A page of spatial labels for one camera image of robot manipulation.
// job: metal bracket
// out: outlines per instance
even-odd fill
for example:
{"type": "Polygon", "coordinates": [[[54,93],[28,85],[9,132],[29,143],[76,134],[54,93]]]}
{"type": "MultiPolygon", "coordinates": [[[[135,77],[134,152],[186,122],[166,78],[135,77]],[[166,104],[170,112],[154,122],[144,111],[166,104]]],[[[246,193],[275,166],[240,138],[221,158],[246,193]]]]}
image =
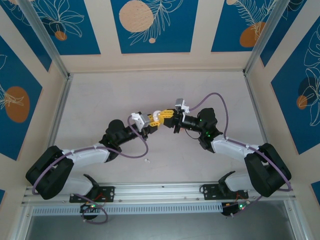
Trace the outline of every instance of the metal bracket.
{"type": "Polygon", "coordinates": [[[204,184],[200,187],[200,192],[204,196],[204,200],[231,200],[237,199],[237,193],[241,195],[244,199],[248,199],[248,192],[243,190],[231,191],[228,194],[223,194],[219,190],[219,184],[204,184]]]}
{"type": "MultiPolygon", "coordinates": [[[[93,199],[96,203],[113,203],[115,196],[115,187],[114,186],[100,186],[98,189],[99,197],[93,199]]],[[[86,203],[87,201],[77,197],[76,195],[70,195],[70,203],[86,203]]]]}

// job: purple cable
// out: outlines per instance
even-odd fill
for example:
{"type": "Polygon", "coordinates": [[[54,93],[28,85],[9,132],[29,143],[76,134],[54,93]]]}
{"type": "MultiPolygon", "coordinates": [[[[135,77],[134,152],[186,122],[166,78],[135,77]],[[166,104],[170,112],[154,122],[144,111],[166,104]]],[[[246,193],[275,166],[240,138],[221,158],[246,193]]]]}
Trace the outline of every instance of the purple cable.
{"type": "MultiPolygon", "coordinates": [[[[228,113],[228,108],[227,108],[227,105],[226,105],[226,102],[224,100],[224,98],[222,97],[222,95],[220,93],[217,93],[217,92],[212,92],[212,93],[209,93],[207,96],[204,97],[204,99],[198,104],[196,105],[195,107],[192,107],[189,109],[189,111],[193,111],[195,109],[197,109],[198,107],[200,107],[204,102],[205,100],[207,100],[210,96],[212,95],[218,95],[223,103],[223,106],[224,106],[224,110],[225,110],[225,115],[226,115],[226,123],[225,123],[225,129],[224,129],[224,132],[223,132],[223,137],[231,142],[231,143],[234,143],[234,144],[237,144],[237,145],[240,145],[240,146],[243,146],[243,147],[247,147],[246,144],[242,143],[242,142],[238,142],[238,141],[235,141],[235,140],[232,140],[232,139],[229,139],[227,138],[227,130],[228,130],[228,125],[229,125],[229,113],[228,113]]],[[[254,151],[255,153],[259,154],[261,157],[263,157],[272,167],[274,167],[274,169],[280,174],[280,176],[283,178],[283,180],[285,181],[286,185],[288,186],[288,189],[278,189],[278,191],[282,191],[282,192],[290,192],[292,191],[292,187],[291,187],[291,184],[290,182],[288,181],[288,179],[286,178],[286,176],[282,173],[282,171],[265,155],[263,154],[262,152],[256,150],[255,148],[249,146],[249,149],[254,151]]],[[[262,195],[259,196],[253,203],[251,203],[250,205],[248,206],[251,206],[255,203],[257,203],[260,199],[262,198],[262,195]]],[[[240,213],[242,213],[243,210],[233,214],[233,216],[236,216],[240,213]]]]}
{"type": "Polygon", "coordinates": [[[82,195],[80,195],[80,194],[75,194],[75,196],[77,196],[77,197],[79,197],[79,198],[82,198],[82,199],[84,199],[84,200],[92,203],[93,205],[95,205],[94,207],[88,207],[87,209],[85,209],[85,210],[83,211],[81,217],[82,217],[82,219],[83,219],[86,223],[88,223],[88,224],[94,224],[94,225],[101,225],[101,224],[105,224],[105,223],[108,221],[108,214],[107,214],[106,210],[104,209],[104,207],[103,207],[102,205],[97,204],[96,202],[92,201],[91,199],[87,198],[86,196],[82,196],[82,195]],[[92,209],[92,208],[93,208],[93,209],[101,209],[101,211],[102,211],[102,212],[104,213],[104,215],[105,215],[105,220],[104,220],[104,221],[99,221],[99,222],[86,220],[86,219],[85,219],[85,213],[86,213],[88,210],[92,209]]]}
{"type": "MultiPolygon", "coordinates": [[[[44,175],[46,175],[46,173],[53,167],[55,166],[58,162],[60,162],[62,159],[64,159],[65,157],[69,156],[69,155],[72,155],[72,154],[77,154],[77,153],[81,153],[81,152],[84,152],[84,151],[88,151],[88,150],[94,150],[94,149],[101,149],[101,150],[108,150],[108,151],[111,151],[111,152],[114,152],[116,154],[119,154],[120,156],[123,156],[123,157],[126,157],[126,158],[129,158],[129,159],[139,159],[139,158],[142,158],[144,157],[145,155],[147,155],[147,153],[149,152],[149,147],[148,147],[148,144],[146,142],[146,140],[144,140],[144,138],[131,126],[130,124],[130,118],[131,116],[128,117],[127,119],[127,123],[129,125],[129,127],[131,128],[131,130],[142,140],[142,142],[144,143],[145,145],[145,153],[142,154],[142,155],[139,155],[139,156],[129,156],[129,155],[126,155],[126,154],[123,154],[117,150],[114,150],[110,147],[105,147],[105,146],[98,146],[98,147],[94,147],[94,146],[90,146],[90,147],[85,147],[85,148],[81,148],[81,149],[77,149],[75,150],[74,152],[68,152],[64,155],[62,155],[61,157],[57,158],[53,163],[51,163],[41,174],[40,176],[37,178],[37,180],[35,181],[33,187],[32,187],[32,194],[33,195],[39,195],[39,193],[36,192],[36,188],[37,188],[37,185],[39,184],[39,182],[41,181],[41,179],[44,177],[44,175]]],[[[82,196],[82,195],[79,195],[79,194],[75,194],[76,196],[80,197],[80,198],[83,198],[91,203],[93,203],[94,205],[97,205],[98,208],[100,208],[106,215],[106,220],[104,222],[92,222],[92,221],[87,221],[87,223],[90,223],[90,224],[102,224],[102,223],[106,223],[107,220],[108,220],[108,215],[107,215],[107,212],[102,208],[100,207],[100,205],[96,204],[94,201],[90,200],[89,198],[85,197],[85,196],[82,196]]]]}

